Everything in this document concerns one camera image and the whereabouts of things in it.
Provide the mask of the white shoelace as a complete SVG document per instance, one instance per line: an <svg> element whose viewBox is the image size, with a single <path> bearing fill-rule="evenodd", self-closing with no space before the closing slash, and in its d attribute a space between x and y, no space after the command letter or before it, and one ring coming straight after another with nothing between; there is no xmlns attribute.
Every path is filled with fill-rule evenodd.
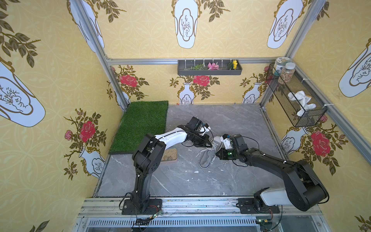
<svg viewBox="0 0 371 232"><path fill-rule="evenodd" d="M198 153L198 157L200 158L199 166L205 169L208 168L210 164L213 162L213 160L215 159L216 152L217 152L217 147L215 146L212 148L206 148L206 149L201 150Z"/></svg>

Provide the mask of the grey canvas sneaker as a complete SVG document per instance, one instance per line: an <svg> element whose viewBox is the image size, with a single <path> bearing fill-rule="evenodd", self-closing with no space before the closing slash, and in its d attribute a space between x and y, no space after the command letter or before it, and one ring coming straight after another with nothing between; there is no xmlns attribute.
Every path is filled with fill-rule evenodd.
<svg viewBox="0 0 371 232"><path fill-rule="evenodd" d="M202 169L207 169L212 164L216 158L216 153L221 149L223 142L221 136L215 136L214 140L211 142L212 147L206 148L199 152L201 158L199 160L199 166Z"/></svg>

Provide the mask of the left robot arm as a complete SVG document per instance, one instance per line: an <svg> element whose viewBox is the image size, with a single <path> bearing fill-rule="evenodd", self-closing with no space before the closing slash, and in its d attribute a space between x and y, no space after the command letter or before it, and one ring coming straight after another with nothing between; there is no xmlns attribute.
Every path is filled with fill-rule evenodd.
<svg viewBox="0 0 371 232"><path fill-rule="evenodd" d="M151 212L149 209L151 203L154 203L156 207L161 207L161 200L150 199L150 182L152 174L161 163L165 150L186 141L190 141L197 148L211 148L212 143L207 134L210 131L211 128L207 123L193 117L186 125L179 125L164 134L146 134L132 156L136 172L135 185L132 192L125 194L129 198L124 197L119 203L122 214Z"/></svg>

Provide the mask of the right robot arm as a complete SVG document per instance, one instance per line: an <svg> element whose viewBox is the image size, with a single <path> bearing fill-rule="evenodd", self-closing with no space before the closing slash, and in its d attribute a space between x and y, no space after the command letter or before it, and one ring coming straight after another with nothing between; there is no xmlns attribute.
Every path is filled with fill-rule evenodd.
<svg viewBox="0 0 371 232"><path fill-rule="evenodd" d="M294 206L305 212L329 201L327 189L308 162L279 159L258 148L249 148L240 134L224 134L220 141L222 146L216 152L220 160L238 160L246 167L263 169L283 180L283 188L263 188L255 193L261 206Z"/></svg>

